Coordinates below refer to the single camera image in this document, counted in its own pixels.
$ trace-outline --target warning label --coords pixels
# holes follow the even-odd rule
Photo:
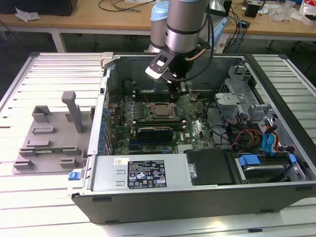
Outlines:
[[[163,160],[143,160],[128,162],[128,181],[130,189],[165,188],[166,173]]]

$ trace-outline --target white table leg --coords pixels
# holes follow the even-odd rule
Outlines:
[[[268,42],[267,45],[266,45],[266,48],[267,48],[267,49],[271,49],[271,47],[272,47],[272,45],[273,45],[274,42],[275,42],[274,39],[269,40],[269,42]]]
[[[0,31],[0,41],[5,42],[7,40],[7,37],[5,35],[4,31]]]
[[[59,32],[59,29],[52,29],[52,31],[50,33],[53,36],[53,40],[54,40],[57,52],[59,52],[59,53],[66,53],[67,49],[65,47],[63,36]]]
[[[226,41],[229,39],[231,34],[222,34],[217,45],[215,46],[215,53],[223,53]]]

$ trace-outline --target wooden table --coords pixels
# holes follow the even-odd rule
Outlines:
[[[82,34],[118,34],[118,35],[150,35],[150,15],[152,4],[138,7],[142,12],[108,12],[98,7],[99,0],[78,0],[78,4],[71,16],[41,15],[38,21],[23,22],[15,15],[0,14],[0,20],[12,31],[47,32],[51,33],[58,52],[66,52],[62,33]],[[243,20],[251,23],[246,38],[266,40],[316,40],[316,27],[306,26],[301,21],[272,22],[267,14],[257,15],[256,18],[243,17],[244,11],[233,4],[234,11]],[[119,3],[121,7],[131,7],[136,4]],[[109,0],[101,5],[107,9],[114,9]],[[228,23],[224,29],[222,39],[230,36],[235,26]]]

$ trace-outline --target open computer chassis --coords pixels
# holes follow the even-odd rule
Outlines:
[[[215,56],[173,102],[144,73],[153,56],[102,54],[87,165],[68,190],[91,222],[277,212],[316,193],[303,127],[315,88],[285,56]]]

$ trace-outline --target cpu socket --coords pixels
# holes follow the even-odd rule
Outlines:
[[[149,117],[152,120],[177,120],[174,103],[149,103]]]

